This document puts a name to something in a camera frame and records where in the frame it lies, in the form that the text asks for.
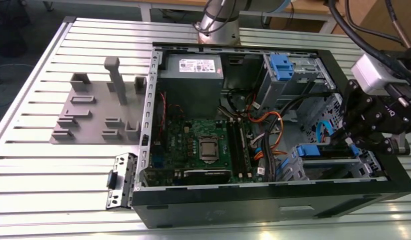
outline slotted aluminum table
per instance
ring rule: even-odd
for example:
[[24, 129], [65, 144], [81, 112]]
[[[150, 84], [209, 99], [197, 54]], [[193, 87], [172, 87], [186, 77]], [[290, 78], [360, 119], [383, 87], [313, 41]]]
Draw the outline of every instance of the slotted aluminum table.
[[[341, 35], [241, 29], [240, 39], [242, 45], [330, 50], [348, 78], [361, 54]], [[113, 157], [136, 153], [137, 146], [52, 145], [48, 140], [72, 73], [109, 81], [102, 63], [117, 56], [122, 79], [133, 82], [148, 72], [153, 41], [194, 43], [196, 32], [189, 25], [154, 22], [77, 18], [61, 24], [0, 123], [0, 237], [411, 239], [411, 195], [340, 218], [174, 229], [149, 230], [133, 211], [105, 211]], [[400, 161], [411, 177], [411, 155]]]

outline floor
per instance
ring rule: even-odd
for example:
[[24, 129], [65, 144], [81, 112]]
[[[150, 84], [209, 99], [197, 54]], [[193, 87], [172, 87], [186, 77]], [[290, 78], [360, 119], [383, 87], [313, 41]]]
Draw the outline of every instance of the floor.
[[[53, 11], [46, 12], [42, 2], [28, 0], [24, 7], [29, 15], [30, 24], [20, 29], [28, 45], [28, 52], [16, 58], [0, 56], [2, 64], [26, 64], [34, 66], [42, 51], [54, 35], [65, 16], [82, 18], [114, 19], [141, 21], [138, 8], [101, 6], [72, 3], [53, 3]], [[150, 10], [153, 22], [190, 24], [201, 19], [201, 12], [168, 12], [169, 17], [162, 17], [158, 9]], [[261, 28], [260, 17], [241, 15], [238, 24], [242, 28]], [[28, 66], [5, 66], [0, 68], [0, 120], [29, 76], [32, 68]]]

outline metal bracket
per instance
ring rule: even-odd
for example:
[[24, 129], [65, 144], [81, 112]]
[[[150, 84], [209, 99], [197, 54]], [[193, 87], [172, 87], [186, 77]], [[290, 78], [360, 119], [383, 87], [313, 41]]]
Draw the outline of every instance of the metal bracket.
[[137, 156], [132, 153], [124, 153], [114, 157], [113, 168], [108, 173], [105, 184], [109, 189], [105, 201], [106, 210], [130, 210], [136, 164]]

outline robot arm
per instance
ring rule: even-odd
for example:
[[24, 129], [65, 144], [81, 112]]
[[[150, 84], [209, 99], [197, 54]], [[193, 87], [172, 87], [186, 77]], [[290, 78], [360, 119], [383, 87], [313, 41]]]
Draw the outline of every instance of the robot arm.
[[365, 51], [350, 68], [354, 79], [342, 91], [342, 120], [330, 135], [330, 144], [354, 143], [358, 148], [391, 155], [411, 152], [405, 134], [411, 132], [411, 43], [397, 24], [393, 9], [391, 19], [400, 42], [407, 50], [401, 54], [377, 51], [356, 35], [340, 17], [334, 0], [328, 1], [330, 13], [353, 42]]
[[277, 12], [290, 0], [208, 0], [204, 16], [193, 24], [202, 44], [236, 45], [240, 43], [240, 11]]

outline motherboard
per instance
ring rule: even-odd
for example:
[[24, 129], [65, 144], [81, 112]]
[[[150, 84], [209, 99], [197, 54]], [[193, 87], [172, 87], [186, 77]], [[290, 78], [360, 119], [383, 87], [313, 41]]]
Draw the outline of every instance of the motherboard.
[[238, 120], [173, 119], [153, 146], [150, 186], [254, 183], [249, 124]]

